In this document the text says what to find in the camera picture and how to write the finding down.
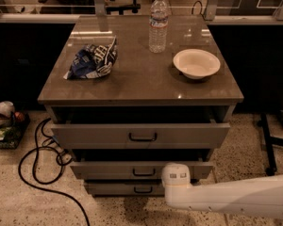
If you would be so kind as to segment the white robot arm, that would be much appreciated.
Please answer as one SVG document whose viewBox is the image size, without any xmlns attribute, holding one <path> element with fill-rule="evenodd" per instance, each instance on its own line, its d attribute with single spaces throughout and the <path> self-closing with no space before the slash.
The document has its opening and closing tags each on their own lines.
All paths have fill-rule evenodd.
<svg viewBox="0 0 283 226">
<path fill-rule="evenodd" d="M 169 163 L 161 180 L 166 204 L 173 208 L 283 219 L 283 174 L 193 186 L 186 165 Z"/>
</svg>

